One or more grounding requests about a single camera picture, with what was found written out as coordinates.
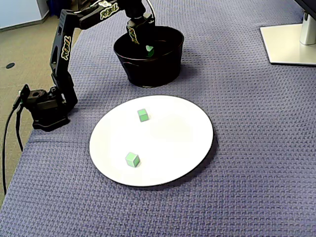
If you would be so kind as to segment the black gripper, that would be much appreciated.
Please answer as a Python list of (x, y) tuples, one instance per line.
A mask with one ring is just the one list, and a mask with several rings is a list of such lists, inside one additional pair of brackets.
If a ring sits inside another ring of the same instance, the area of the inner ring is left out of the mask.
[(147, 49), (151, 50), (151, 56), (158, 54), (158, 41), (152, 41), (155, 17), (153, 14), (144, 14), (139, 18), (132, 18), (127, 22), (127, 33), (134, 46), (137, 47), (139, 58), (147, 57)]

